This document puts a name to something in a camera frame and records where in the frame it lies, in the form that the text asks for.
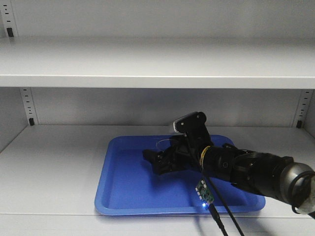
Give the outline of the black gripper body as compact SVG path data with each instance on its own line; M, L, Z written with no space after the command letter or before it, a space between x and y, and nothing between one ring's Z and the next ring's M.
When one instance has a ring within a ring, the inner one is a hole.
M184 170L200 172L201 167L199 160L201 152L205 147L213 145L211 139L208 138L205 142L201 143L201 146L193 148L192 144L189 142L188 137L185 135L176 135L171 136L170 138L175 138L179 141L179 143L169 147L166 151L164 151L162 154L162 161L159 163L164 165L172 164L176 166L175 172Z

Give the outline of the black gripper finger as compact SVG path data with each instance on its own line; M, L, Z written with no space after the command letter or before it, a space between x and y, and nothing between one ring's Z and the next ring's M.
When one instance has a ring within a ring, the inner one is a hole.
M172 164L161 164L161 163L155 163L152 165L153 173L156 175L163 175L166 173L171 173L173 171L176 171L176 166Z
M154 151L150 149L145 149L142 151L144 160L150 162L151 164L156 164L162 161L162 151Z

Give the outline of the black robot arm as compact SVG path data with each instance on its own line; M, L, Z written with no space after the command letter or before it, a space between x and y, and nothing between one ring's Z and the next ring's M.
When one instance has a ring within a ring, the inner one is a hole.
M296 214L315 216L315 172L292 157L215 146L209 134L171 137L164 151L143 150L154 173L162 175L186 169L230 182L249 193L289 204Z

